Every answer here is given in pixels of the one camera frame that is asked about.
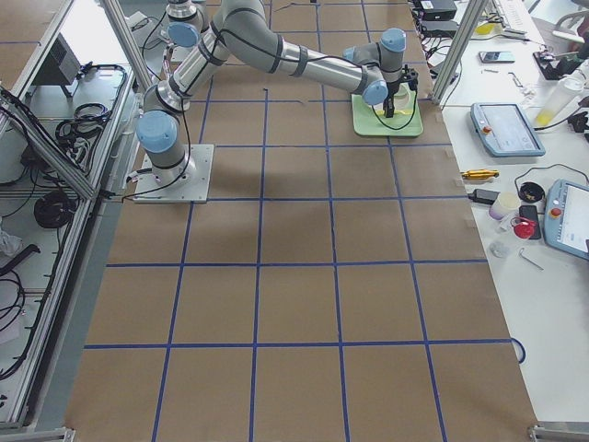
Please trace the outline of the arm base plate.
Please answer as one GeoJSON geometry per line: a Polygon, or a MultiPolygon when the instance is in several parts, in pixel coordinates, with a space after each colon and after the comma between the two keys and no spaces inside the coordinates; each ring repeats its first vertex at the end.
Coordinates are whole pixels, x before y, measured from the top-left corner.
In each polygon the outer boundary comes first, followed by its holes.
{"type": "Polygon", "coordinates": [[[144,154],[143,169],[134,190],[133,201],[139,204],[206,204],[210,189],[214,145],[192,144],[185,160],[174,169],[159,169],[144,154]]]}

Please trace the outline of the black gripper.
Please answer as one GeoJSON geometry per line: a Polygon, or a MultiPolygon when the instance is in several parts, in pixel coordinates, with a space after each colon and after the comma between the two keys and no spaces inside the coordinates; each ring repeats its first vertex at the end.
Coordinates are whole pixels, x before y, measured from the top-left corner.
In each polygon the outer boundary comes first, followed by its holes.
{"type": "Polygon", "coordinates": [[[386,118],[392,118],[395,113],[394,97],[399,92],[400,81],[387,82],[387,98],[384,101],[383,112],[386,118]]]}

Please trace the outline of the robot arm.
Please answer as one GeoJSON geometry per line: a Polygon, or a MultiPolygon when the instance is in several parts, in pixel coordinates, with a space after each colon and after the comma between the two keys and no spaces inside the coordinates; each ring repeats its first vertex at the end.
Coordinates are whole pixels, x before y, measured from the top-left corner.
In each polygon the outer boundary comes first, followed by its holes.
{"type": "Polygon", "coordinates": [[[187,23],[199,32],[208,29],[209,16],[205,0],[168,0],[166,13],[169,23],[187,23]]]}
{"type": "Polygon", "coordinates": [[[165,174],[186,174],[189,149],[179,140],[179,118],[194,92],[234,56],[267,74],[283,72],[360,96],[368,105],[384,104],[396,90],[406,50],[406,33],[387,29],[379,41],[327,55],[287,41],[269,27],[260,1],[224,1],[202,32],[195,48],[170,78],[151,86],[144,114],[136,126],[141,147],[159,181],[165,174]]]}

